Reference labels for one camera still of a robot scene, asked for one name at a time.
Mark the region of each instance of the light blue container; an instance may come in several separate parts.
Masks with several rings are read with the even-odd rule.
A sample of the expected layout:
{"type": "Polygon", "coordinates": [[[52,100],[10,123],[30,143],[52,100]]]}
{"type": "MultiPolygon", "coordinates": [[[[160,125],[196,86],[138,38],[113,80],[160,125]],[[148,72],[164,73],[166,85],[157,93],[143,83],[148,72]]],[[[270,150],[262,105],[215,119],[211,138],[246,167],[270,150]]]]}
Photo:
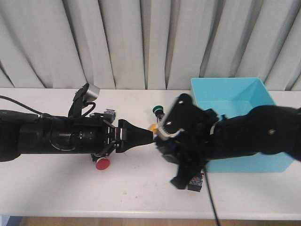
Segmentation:
{"type": "MultiPolygon", "coordinates": [[[[194,103],[206,110],[213,108],[228,118],[245,115],[254,107],[274,105],[274,101],[258,78],[194,78],[191,79],[194,103]]],[[[283,172],[293,158],[285,153],[238,157],[210,161],[209,172],[283,172]]]]}

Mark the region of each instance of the yellow object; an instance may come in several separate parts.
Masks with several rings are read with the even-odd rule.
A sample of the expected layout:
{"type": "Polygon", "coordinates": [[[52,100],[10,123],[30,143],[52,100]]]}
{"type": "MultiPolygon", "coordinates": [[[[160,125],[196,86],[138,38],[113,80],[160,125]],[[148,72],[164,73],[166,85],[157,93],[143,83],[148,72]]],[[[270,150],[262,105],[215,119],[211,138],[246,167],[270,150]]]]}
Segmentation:
{"type": "Polygon", "coordinates": [[[148,130],[152,131],[153,134],[156,134],[156,133],[157,133],[157,130],[158,130],[158,129],[157,129],[157,126],[158,126],[158,125],[157,125],[156,123],[151,124],[150,127],[148,128],[148,130]]]}

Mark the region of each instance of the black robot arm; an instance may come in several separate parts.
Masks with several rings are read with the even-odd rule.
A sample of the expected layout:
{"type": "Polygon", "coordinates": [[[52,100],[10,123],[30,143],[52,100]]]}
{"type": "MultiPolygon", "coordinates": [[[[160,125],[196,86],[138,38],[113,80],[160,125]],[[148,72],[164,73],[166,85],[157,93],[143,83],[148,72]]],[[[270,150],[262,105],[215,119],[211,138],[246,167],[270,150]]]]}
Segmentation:
{"type": "Polygon", "coordinates": [[[97,87],[84,85],[76,93],[68,117],[0,110],[0,161],[13,160],[23,153],[89,153],[96,161],[114,150],[122,153],[153,142],[152,132],[126,120],[119,120],[114,127],[114,110],[86,117],[95,108],[98,92],[97,87]],[[81,114],[88,105],[92,108],[81,114]]]}
{"type": "Polygon", "coordinates": [[[301,110],[274,105],[258,106],[247,115],[219,121],[212,110],[199,109],[181,94],[158,123],[157,148],[179,165],[171,182],[184,189],[210,161],[285,152],[301,161],[301,110]]]}

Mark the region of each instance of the floor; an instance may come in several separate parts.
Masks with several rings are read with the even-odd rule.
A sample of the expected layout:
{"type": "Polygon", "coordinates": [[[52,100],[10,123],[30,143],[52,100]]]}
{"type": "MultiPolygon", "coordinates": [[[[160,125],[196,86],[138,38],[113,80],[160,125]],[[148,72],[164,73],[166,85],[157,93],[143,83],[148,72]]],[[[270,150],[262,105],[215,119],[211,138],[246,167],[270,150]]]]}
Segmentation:
{"type": "MultiPolygon", "coordinates": [[[[221,220],[222,226],[301,226],[301,221],[221,220]]],[[[25,217],[20,226],[216,226],[214,220],[25,217]]]]}

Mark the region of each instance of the red button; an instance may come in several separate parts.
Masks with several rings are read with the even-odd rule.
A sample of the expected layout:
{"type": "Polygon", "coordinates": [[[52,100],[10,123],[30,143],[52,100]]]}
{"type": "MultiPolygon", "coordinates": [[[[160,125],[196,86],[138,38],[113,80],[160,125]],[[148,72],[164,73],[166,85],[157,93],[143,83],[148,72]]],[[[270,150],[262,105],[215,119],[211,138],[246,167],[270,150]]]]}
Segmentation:
{"type": "Polygon", "coordinates": [[[100,158],[96,162],[96,168],[98,170],[105,170],[106,168],[109,167],[109,165],[110,165],[110,160],[106,158],[100,158]]]}

